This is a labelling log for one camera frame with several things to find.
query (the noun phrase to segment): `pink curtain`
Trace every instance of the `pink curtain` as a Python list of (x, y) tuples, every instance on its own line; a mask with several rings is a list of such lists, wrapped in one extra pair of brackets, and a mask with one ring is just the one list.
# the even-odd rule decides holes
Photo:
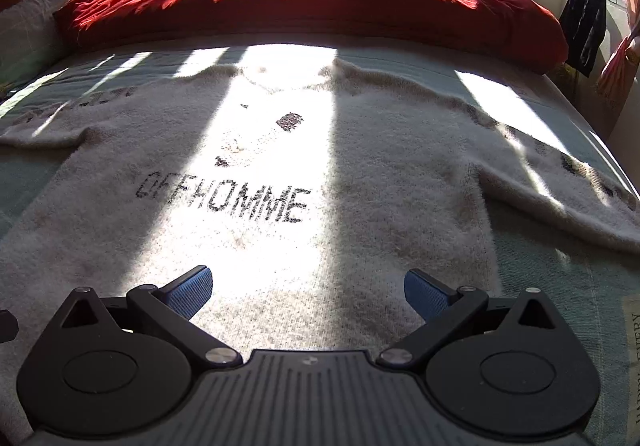
[(634, 43), (634, 39), (640, 36), (640, 0), (626, 0), (626, 13), (631, 34), (622, 40), (596, 86), (598, 93), (618, 110), (618, 114), (625, 105), (640, 63), (640, 45), (636, 48)]

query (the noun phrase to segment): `pillow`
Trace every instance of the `pillow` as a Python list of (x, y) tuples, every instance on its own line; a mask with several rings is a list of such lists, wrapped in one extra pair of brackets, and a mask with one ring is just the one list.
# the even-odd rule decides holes
[(53, 13), (68, 0), (22, 0), (0, 12), (0, 96), (70, 53)]

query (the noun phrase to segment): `black lettering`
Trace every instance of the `black lettering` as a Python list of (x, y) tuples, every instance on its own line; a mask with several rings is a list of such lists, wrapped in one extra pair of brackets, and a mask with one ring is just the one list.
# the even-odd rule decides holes
[(171, 175), (175, 175), (176, 177), (179, 176), (178, 173), (168, 173), (168, 174), (166, 174), (166, 177), (164, 179), (162, 179), (162, 182), (160, 182), (160, 184), (158, 185), (158, 189), (154, 193), (154, 198), (156, 198), (158, 196), (158, 192), (161, 190), (161, 188), (165, 188), (165, 187), (167, 187), (169, 185), (169, 182), (167, 182), (167, 179)]
[(145, 188), (145, 184), (146, 182), (151, 178), (151, 177), (159, 177), (160, 176), (160, 172), (159, 171), (154, 171), (153, 173), (150, 173), (146, 176), (145, 181), (140, 184), (140, 187), (138, 188), (138, 191), (136, 191), (136, 196), (141, 199), (142, 197), (146, 197), (152, 190), (153, 188), (156, 187), (156, 184), (158, 184), (158, 179), (154, 180), (153, 185), (149, 188), (148, 191), (143, 191), (143, 189)]
[(255, 192), (255, 195), (252, 196), (249, 201), (246, 203), (246, 205), (244, 205), (244, 203), (242, 203), (242, 209), (240, 209), (240, 216), (242, 217), (242, 215), (244, 214), (244, 212), (247, 209), (251, 208), (251, 204), (254, 204), (254, 209), (252, 210), (251, 214), (249, 215), (249, 220), (251, 220), (254, 217), (255, 214), (255, 210), (258, 209), (258, 206), (260, 205), (260, 201), (262, 200), (262, 194), (264, 193), (264, 186), (261, 187), (259, 190), (257, 190)]
[(260, 218), (263, 207), (265, 208), (265, 213), (266, 213), (264, 220), (269, 220), (269, 218), (271, 218), (271, 214), (276, 209), (278, 209), (278, 204), (280, 204), (280, 211), (278, 212), (278, 216), (276, 217), (276, 222), (278, 222), (280, 220), (280, 217), (282, 216), (282, 212), (284, 211), (284, 208), (287, 202), (287, 197), (289, 196), (290, 191), (291, 191), (291, 186), (288, 186), (287, 189), (282, 192), (279, 198), (272, 201), (271, 199), (273, 197), (273, 193), (271, 193), (271, 186), (269, 186), (269, 188), (267, 189), (267, 194), (264, 196), (262, 200), (262, 204), (260, 205), (260, 211), (258, 211), (258, 216), (256, 217), (256, 220)]
[(234, 213), (236, 207), (238, 207), (238, 202), (240, 202), (240, 197), (242, 197), (242, 207), (240, 208), (240, 216), (242, 216), (242, 208), (244, 207), (244, 203), (246, 202), (246, 193), (249, 189), (248, 184), (248, 182), (245, 182), (242, 188), (240, 188), (240, 191), (238, 191), (238, 196), (236, 197), (236, 201), (234, 202), (234, 207), (231, 208), (230, 215)]
[[(229, 194), (226, 196), (225, 203), (222, 204), (221, 206), (216, 206), (213, 203), (213, 199), (216, 198), (216, 195), (218, 194), (218, 190), (220, 189), (220, 186), (223, 186), (224, 184), (231, 184), (231, 190), (229, 191)], [(223, 211), (229, 205), (229, 199), (231, 198), (231, 195), (234, 194), (234, 191), (236, 190), (236, 186), (237, 184), (230, 179), (220, 182), (220, 184), (216, 186), (216, 190), (214, 190), (213, 195), (209, 199), (209, 209), (213, 209), (214, 211)]]
[(191, 196), (191, 200), (189, 201), (189, 205), (191, 206), (191, 204), (193, 204), (193, 201), (197, 198), (197, 197), (201, 197), (202, 200), (200, 201), (200, 205), (198, 206), (198, 209), (200, 209), (202, 207), (202, 204), (204, 203), (204, 199), (205, 197), (209, 194), (209, 191), (211, 190), (211, 187), (213, 186), (213, 184), (215, 183), (215, 181), (213, 181), (209, 187), (207, 188), (206, 191), (202, 191), (202, 186), (204, 184), (204, 179), (200, 181), (200, 184), (198, 184), (198, 187), (196, 188), (195, 192), (192, 194)]
[(299, 194), (299, 193), (304, 193), (305, 195), (309, 195), (309, 194), (311, 194), (311, 191), (309, 191), (309, 190), (301, 190), (299, 188), (296, 188), (295, 190), (293, 190), (293, 193), (291, 193), (291, 199), (289, 200), (289, 204), (287, 205), (287, 214), (284, 215), (284, 221), (285, 222), (293, 222), (293, 223), (295, 223), (295, 222), (301, 222), (302, 221), (300, 219), (292, 219), (292, 218), (290, 218), (291, 210), (294, 207), (299, 207), (300, 209), (305, 209), (305, 207), (306, 207), (306, 204), (300, 204), (300, 203), (295, 203), (294, 202), (294, 200), (296, 199), (296, 194)]
[(184, 183), (189, 179), (197, 179), (197, 177), (195, 175), (184, 175), (182, 177), (182, 180), (178, 182), (178, 185), (175, 187), (174, 192), (171, 193), (171, 196), (169, 197), (169, 201), (167, 202), (167, 204), (171, 204), (174, 201), (179, 191), (186, 191), (189, 189), (187, 186), (184, 185)]

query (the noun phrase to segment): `red comforter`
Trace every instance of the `red comforter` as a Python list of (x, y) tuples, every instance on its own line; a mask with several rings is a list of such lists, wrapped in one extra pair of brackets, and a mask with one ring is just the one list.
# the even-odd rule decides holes
[(489, 54), (539, 73), (568, 50), (532, 0), (71, 0), (55, 16), (83, 50), (201, 33), (337, 33)]

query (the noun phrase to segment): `mattress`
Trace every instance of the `mattress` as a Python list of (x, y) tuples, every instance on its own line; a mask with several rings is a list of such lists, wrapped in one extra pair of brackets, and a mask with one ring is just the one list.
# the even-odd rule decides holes
[[(260, 66), (274, 58), (289, 63), (292, 72), (304, 61), (339, 58), (407, 77), (462, 98), (635, 192), (606, 146), (545, 76), (485, 56), (380, 38), (218, 36), (82, 54), (0, 104), (0, 129), (31, 109), (92, 92), (188, 76), (213, 64)], [(0, 238), (70, 152), (0, 147)], [(637, 372), (629, 359), (636, 347), (632, 314), (640, 310), (640, 259), (585, 244), (500, 202), (488, 199), (487, 206), (505, 295), (538, 286), (557, 304), (602, 379), (588, 435), (596, 444), (624, 444), (640, 433)]]

